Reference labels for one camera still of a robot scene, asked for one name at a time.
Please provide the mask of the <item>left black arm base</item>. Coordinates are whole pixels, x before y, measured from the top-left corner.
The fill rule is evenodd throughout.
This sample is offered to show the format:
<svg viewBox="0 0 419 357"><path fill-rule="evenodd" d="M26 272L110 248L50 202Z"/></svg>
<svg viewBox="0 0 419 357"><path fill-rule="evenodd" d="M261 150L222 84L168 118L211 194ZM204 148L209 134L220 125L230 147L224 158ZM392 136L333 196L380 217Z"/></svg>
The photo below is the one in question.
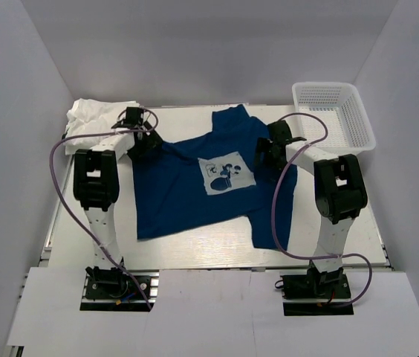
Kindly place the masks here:
<svg viewBox="0 0 419 357"><path fill-rule="evenodd" d="M149 312L157 297L158 273L136 274L134 282L116 268L87 267L79 310L87 312Z"/></svg>

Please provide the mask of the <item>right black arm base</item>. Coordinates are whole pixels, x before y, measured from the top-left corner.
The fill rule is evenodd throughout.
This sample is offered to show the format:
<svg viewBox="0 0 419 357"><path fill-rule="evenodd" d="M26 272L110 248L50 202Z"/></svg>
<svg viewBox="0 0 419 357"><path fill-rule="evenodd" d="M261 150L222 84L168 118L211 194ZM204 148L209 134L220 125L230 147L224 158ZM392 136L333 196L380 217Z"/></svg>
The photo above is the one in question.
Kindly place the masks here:
<svg viewBox="0 0 419 357"><path fill-rule="evenodd" d="M305 274L282 275L274 287L282 292L284 316L354 314L351 290L343 268L320 273L311 263Z"/></svg>

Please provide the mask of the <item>white t shirt stack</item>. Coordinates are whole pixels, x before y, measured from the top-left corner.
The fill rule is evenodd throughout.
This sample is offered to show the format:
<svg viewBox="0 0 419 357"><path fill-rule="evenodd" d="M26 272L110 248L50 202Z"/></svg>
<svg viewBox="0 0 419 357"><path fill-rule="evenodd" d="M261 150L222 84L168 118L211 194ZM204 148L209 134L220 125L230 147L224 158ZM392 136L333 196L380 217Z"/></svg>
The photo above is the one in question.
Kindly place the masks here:
<svg viewBox="0 0 419 357"><path fill-rule="evenodd" d="M65 137L110 132L127 107L139 107L136 101L101 102L80 98L68 110ZM78 149L91 149L106 141L108 136L75 138L64 143L65 154L74 155Z"/></svg>

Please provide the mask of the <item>blue printed t shirt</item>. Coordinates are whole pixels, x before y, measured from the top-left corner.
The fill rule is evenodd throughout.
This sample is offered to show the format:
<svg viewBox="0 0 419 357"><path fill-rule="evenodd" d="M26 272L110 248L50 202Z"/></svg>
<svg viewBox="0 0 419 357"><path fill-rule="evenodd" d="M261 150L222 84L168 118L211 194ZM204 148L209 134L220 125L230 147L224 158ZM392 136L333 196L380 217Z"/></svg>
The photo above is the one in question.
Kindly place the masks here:
<svg viewBox="0 0 419 357"><path fill-rule="evenodd" d="M267 125L243 105L212 113L212 130L164 142L133 161L138 239L153 239L246 216L254 248L288 246L297 168L253 164Z"/></svg>

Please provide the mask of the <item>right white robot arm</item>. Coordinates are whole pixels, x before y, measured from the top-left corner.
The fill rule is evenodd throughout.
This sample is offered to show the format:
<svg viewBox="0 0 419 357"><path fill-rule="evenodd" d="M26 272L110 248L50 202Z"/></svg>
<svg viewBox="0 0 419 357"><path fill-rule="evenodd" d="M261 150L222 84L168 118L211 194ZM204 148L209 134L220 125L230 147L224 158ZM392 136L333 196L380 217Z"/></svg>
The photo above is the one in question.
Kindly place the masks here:
<svg viewBox="0 0 419 357"><path fill-rule="evenodd" d="M316 272L307 278L308 290L318 297L334 287L331 273L342 268L348 232L368 196L359 161L353 154L327 152L302 137L293 137L282 120L268 126L269 137L259 138L255 164L263 163L286 173L297 166L314 177L314 197L321 216L314 255L308 260Z"/></svg>

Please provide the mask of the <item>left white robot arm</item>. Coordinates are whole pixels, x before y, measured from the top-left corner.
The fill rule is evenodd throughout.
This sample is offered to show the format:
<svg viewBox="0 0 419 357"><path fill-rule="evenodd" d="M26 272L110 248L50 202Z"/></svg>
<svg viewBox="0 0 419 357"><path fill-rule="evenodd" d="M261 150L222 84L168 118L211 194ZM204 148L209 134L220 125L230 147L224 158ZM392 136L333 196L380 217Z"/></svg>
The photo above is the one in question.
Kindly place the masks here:
<svg viewBox="0 0 419 357"><path fill-rule="evenodd" d="M88 221L86 230L94 241L97 268L124 269L114 224L114 206L120 194L117 162L128 153L134 160L141 158L162 143L153 129L121 130L90 149L76 151L73 193Z"/></svg>

